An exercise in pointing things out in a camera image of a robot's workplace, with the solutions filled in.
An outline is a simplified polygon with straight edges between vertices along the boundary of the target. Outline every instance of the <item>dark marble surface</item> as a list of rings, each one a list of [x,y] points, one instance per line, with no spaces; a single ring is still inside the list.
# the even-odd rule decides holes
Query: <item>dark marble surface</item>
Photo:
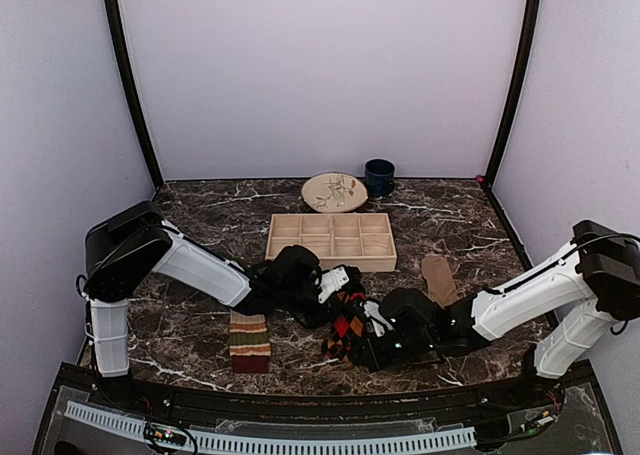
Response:
[[[271,214],[307,213],[301,180],[174,182],[156,202],[168,220],[205,246],[249,263],[264,259]],[[391,196],[362,212],[387,212],[398,252],[393,273],[365,274],[369,296],[395,287],[425,290],[420,261],[449,260],[460,293],[496,286],[522,269],[482,190],[468,180],[398,180]],[[150,275],[131,299],[130,357],[139,379],[232,392],[287,395],[364,395],[411,392],[516,376],[523,353],[549,333],[546,319],[524,324],[491,347],[434,365],[405,363],[377,373],[320,352],[329,327],[305,330],[284,312],[268,317],[269,373],[233,374],[229,313],[211,297]]]

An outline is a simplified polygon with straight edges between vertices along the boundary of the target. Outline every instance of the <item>brown striped fabric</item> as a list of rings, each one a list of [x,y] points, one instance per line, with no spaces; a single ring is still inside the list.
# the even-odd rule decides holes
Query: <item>brown striped fabric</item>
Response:
[[[268,371],[271,345],[264,315],[247,316],[231,311],[229,353],[235,373]]]

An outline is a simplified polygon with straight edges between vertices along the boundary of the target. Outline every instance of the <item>blue mug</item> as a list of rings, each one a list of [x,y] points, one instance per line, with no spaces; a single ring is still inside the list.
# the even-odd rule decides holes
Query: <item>blue mug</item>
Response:
[[[370,197],[384,197],[393,192],[396,167],[388,160],[369,160],[364,166],[364,184]]]

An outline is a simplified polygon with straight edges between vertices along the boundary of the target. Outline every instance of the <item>plate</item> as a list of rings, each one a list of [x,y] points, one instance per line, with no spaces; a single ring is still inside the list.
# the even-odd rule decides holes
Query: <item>plate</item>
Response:
[[[322,173],[302,186],[305,203],[320,213],[351,212],[369,198],[364,184],[346,173]]]

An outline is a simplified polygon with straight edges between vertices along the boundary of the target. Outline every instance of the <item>white panel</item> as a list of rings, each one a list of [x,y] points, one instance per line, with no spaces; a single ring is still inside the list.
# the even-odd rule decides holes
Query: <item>white panel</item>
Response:
[[[534,262],[591,218],[640,234],[640,3],[542,0],[496,191]],[[640,330],[590,352],[625,453],[640,452]]]
[[[525,0],[121,0],[168,179],[484,172]]]
[[[84,339],[84,236],[148,198],[103,0],[0,0],[0,452],[31,453]]]

